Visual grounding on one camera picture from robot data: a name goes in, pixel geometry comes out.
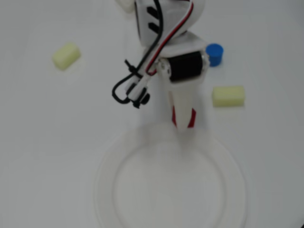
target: yellow sponge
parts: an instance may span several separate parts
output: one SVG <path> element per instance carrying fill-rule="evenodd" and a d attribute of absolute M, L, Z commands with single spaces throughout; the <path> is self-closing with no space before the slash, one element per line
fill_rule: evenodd
<path fill-rule="evenodd" d="M 80 50 L 77 45 L 69 42 L 53 55 L 52 60 L 60 70 L 65 70 L 80 56 Z"/>
<path fill-rule="evenodd" d="M 214 107 L 243 106 L 245 90 L 243 86 L 214 87 L 212 92 Z"/>

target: white background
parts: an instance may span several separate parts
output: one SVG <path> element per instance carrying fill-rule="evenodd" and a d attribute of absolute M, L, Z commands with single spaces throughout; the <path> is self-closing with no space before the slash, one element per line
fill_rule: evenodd
<path fill-rule="evenodd" d="M 207 0 L 191 28 L 224 49 L 199 90 L 197 126 L 230 149 L 248 183 L 247 228 L 304 224 L 304 2 Z M 82 58 L 62 73 L 67 41 Z M 93 182 L 121 133 L 170 121 L 158 79 L 141 110 L 111 97 L 142 48 L 114 0 L 0 2 L 0 227 L 97 228 Z M 212 107 L 213 86 L 243 85 L 244 108 Z"/>

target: white robot link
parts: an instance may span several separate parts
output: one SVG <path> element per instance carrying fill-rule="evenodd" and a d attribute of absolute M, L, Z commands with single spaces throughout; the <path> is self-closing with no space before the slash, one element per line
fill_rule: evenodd
<path fill-rule="evenodd" d="M 162 79 L 172 110 L 172 121 L 179 131 L 194 126 L 194 89 L 201 84 L 209 68 L 206 44 L 187 31 L 201 16 L 205 0 L 117 0 L 126 12 L 135 8 L 141 44 L 148 47 L 137 67 L 126 60 L 130 75 L 113 88 L 112 95 L 121 104 L 134 107 L 150 99 L 148 82 L 158 74 Z M 116 89 L 128 81 L 127 97 L 121 100 Z"/>

